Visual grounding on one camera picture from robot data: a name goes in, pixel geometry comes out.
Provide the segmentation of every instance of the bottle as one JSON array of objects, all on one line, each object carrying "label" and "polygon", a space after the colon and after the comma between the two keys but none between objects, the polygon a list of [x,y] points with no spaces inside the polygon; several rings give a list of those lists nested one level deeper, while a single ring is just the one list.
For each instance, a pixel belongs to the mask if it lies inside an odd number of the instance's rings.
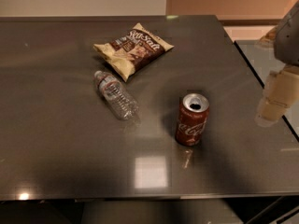
[{"label": "bottle", "polygon": [[112,74],[97,71],[94,81],[96,89],[103,94],[119,119],[130,119],[137,113],[137,101]]}]

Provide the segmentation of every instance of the wall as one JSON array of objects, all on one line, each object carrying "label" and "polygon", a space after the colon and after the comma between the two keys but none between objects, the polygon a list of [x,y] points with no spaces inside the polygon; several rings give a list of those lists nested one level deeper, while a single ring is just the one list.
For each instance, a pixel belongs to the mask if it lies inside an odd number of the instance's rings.
[{"label": "wall", "polygon": [[0,0],[0,16],[164,15],[166,0]]},{"label": "wall", "polygon": [[167,0],[167,14],[216,14],[221,20],[281,19],[296,0]]}]

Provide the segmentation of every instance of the bag of chips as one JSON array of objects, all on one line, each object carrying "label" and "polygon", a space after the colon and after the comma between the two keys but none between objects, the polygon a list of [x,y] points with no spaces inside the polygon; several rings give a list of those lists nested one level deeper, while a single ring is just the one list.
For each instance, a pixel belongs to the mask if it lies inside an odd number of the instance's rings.
[{"label": "bag of chips", "polygon": [[127,81],[130,75],[174,46],[138,23],[127,36],[93,47]]}]

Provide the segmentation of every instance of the red soda can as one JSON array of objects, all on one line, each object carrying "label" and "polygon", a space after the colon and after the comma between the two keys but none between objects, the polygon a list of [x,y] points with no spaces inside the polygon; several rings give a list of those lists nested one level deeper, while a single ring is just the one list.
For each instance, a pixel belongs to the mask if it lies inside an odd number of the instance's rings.
[{"label": "red soda can", "polygon": [[187,94],[179,103],[176,139],[184,146],[199,143],[206,126],[209,103],[198,93]]}]

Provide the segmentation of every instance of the dark tabletop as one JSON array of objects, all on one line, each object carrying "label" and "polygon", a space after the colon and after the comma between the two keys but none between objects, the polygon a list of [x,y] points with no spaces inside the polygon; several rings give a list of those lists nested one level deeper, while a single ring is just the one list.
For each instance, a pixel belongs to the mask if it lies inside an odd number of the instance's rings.
[{"label": "dark tabletop", "polygon": [[[140,121],[121,121],[93,88],[96,70],[113,72],[93,43],[137,22],[175,47],[124,84]],[[299,194],[298,143],[283,120],[255,124],[262,87],[215,16],[3,18],[0,37],[1,200]],[[210,116],[184,147],[191,91]]]}]

